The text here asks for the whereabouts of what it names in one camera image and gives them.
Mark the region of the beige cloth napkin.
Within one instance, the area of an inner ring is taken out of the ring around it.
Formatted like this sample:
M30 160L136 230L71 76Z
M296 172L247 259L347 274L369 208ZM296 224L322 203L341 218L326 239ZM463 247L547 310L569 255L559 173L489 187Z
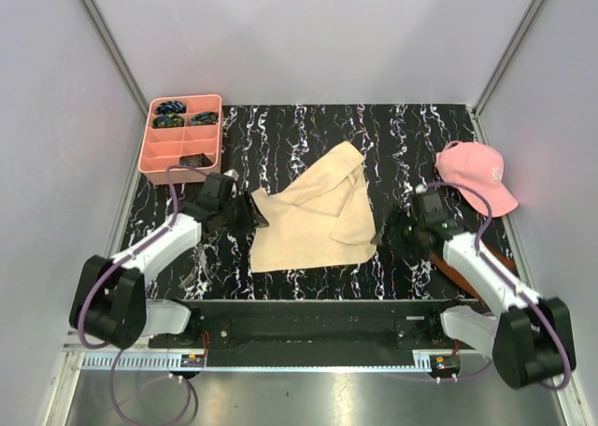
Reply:
M252 273L365 263L376 234L363 170L365 157L342 142L284 191L252 193L270 226L256 230Z

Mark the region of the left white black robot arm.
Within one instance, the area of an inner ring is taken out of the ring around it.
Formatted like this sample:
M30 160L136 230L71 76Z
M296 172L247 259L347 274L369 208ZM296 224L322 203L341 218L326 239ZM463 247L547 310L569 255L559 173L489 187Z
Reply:
M109 258L93 255L83 264L69 314L79 341L88 349L127 349L141 338L160 336L194 346L202 334L198 312L181 301L150 300L147 287L212 235L249 234L268 224L253 196L239 190L235 172L208 174L199 192L176 201L155 231Z

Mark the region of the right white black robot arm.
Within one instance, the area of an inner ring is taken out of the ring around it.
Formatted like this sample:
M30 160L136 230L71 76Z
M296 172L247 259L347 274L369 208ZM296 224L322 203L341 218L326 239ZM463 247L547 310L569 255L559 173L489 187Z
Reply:
M484 315L463 302L433 310L424 336L436 348L464 343L491 360L512 389L554 377L566 388L577 367L570 311L558 297L546 298L526 286L483 245L481 233L453 218L439 191L420 186L410 207L395 207L372 239L405 257L436 255L459 273L490 310Z

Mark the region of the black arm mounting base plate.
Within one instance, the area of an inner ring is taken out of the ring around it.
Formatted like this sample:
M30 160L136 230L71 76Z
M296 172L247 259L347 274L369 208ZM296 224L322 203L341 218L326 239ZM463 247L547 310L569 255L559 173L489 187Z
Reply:
M418 354L451 353L434 315L450 300L201 301L181 336L160 334L151 348L207 346L213 371L426 372Z

